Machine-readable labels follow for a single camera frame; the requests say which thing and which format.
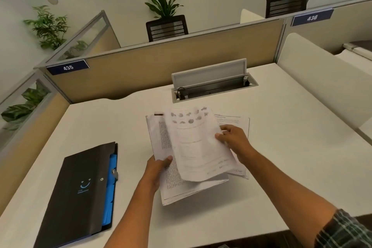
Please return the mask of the person's right forearm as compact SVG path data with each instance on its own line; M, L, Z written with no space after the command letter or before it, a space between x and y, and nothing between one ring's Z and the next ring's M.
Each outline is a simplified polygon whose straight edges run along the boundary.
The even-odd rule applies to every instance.
M252 147L238 154L238 158L300 243L314 248L316 236L330 222L337 207L293 180Z

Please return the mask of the green plaid shirt sleeve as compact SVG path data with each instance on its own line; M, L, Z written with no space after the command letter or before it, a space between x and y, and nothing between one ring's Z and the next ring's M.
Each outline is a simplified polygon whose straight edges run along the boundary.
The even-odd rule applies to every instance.
M372 248L372 231L338 209L317 234L314 248Z

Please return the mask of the blue number sign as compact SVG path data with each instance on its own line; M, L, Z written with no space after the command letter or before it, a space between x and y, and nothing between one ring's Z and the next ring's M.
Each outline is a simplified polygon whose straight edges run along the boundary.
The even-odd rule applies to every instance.
M61 75L64 73L70 73L74 71L80 71L84 69L89 69L89 65L87 64L85 59L77 60L68 63L62 63L58 65L53 65L46 67L46 70L53 76Z
M319 22L323 20L328 20L331 18L333 11L334 11L333 8L328 8L321 11L312 11L306 14L296 15L292 20L291 26L294 27Z

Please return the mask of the white sheet with printed pictures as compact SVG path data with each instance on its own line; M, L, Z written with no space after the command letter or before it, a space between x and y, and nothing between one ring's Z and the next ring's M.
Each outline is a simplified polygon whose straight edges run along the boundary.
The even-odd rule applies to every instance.
M183 180L202 182L236 167L230 148L215 137L222 131L210 107L168 108L164 120Z

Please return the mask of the beige fabric desk partition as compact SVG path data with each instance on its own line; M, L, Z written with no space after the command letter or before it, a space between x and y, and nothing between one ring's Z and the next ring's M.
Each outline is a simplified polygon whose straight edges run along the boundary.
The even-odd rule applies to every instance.
M53 66L72 66L78 60L38 67L70 102L121 99L134 92L169 85L171 74L238 59L246 67L272 63L282 36L283 19L263 20L212 29L202 33L121 48L82 58L87 68L56 73Z

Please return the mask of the white chair back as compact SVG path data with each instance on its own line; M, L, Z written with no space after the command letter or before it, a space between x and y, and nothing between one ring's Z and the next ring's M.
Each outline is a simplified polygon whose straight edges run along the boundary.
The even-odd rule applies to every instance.
M255 14L247 9L242 9L240 15L240 24L261 21L264 20L265 17Z

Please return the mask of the black mesh office chair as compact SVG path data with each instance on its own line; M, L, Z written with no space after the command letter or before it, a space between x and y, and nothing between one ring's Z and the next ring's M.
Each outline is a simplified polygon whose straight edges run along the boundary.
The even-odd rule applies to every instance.
M308 0L266 0L265 18L305 11Z
M184 15L176 15L165 19L146 22L149 42L188 35L188 27Z

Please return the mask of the beige partition with grey frame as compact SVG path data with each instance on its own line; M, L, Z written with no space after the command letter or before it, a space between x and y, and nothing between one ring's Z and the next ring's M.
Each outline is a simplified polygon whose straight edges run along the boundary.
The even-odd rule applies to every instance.
M306 24L294 25L297 16L332 14L329 19L309 21ZM372 0L350 0L306 10L303 13L286 15L285 26L278 45L277 59L287 36L299 34L310 42L337 54L344 43L372 40Z

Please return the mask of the white printed paper sheet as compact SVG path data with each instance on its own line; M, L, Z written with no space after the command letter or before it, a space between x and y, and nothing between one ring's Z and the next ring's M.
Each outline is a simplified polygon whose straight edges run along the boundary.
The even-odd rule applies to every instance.
M249 126L250 126L250 118L240 117L240 116L232 116L232 115L222 115L222 114L215 114L215 118L219 125L230 124L233 126L237 126L243 129L245 135L248 137L249 135ZM247 168L238 160L238 157L234 151L231 151L235 161L236 166L234 169L227 171L227 174L238 176L244 179L249 179L249 171Z

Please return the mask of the person's right hand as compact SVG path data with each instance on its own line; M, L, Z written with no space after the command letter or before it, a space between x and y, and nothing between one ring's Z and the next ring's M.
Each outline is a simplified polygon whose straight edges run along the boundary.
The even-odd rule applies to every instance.
M236 153L238 160L244 166L247 166L250 158L254 156L256 150L250 144L243 129L230 124L221 125L220 128L222 132L230 132L230 143L225 145Z

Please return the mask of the white desk divider panel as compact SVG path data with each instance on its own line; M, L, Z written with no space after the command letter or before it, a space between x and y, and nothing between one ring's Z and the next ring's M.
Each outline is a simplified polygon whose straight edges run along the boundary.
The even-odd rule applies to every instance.
M333 55L291 33L277 64L372 145L372 52L345 47Z

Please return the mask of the glass-topped side partition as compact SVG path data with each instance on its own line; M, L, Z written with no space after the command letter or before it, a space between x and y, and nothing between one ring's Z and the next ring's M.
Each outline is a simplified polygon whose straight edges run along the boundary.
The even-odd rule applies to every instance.
M106 12L102 10L37 67L84 59L119 48L121 48L119 40Z
M0 112L35 81L50 93L16 131L0 130L0 216L71 104L48 76L34 70L0 96Z

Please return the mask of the person's left hand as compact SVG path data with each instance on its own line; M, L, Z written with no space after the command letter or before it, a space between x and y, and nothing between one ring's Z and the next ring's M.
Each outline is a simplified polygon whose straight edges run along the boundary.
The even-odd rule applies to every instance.
M141 184L143 187L151 190L152 192L156 192L160 186L160 175L165 170L160 169L160 161L162 160L163 159L155 159L155 156L152 155L147 161L144 174L141 178Z

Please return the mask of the stack of text-printed papers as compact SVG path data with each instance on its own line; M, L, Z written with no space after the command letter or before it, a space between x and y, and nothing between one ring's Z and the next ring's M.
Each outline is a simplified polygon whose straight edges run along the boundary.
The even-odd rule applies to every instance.
M155 113L146 116L146 123L155 160L164 160L168 156L174 156L163 114ZM173 158L170 166L163 169L160 174L161 203L167 206L228 181L229 177L226 173L202 182L183 180L179 174L176 159Z

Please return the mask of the black expanding file folder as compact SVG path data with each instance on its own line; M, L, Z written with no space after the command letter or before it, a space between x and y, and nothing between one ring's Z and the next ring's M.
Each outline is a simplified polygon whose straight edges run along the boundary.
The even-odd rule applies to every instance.
M59 248L113 224L118 143L64 158L33 248Z

